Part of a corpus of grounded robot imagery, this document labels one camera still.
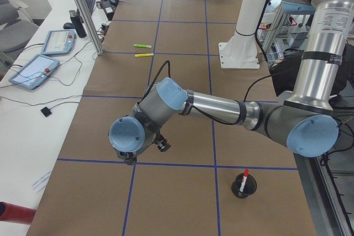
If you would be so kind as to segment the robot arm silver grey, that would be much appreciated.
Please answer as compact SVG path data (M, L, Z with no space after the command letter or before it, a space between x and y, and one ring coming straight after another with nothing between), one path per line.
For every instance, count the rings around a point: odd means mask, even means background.
M150 145L167 151L170 145L160 130L174 114L241 125L308 158L330 150L339 126L329 97L353 20L353 0L282 0L282 5L286 13L314 15L293 93L283 104L206 95L185 90L167 77L153 82L130 114L111 125L108 137L117 156L133 165Z

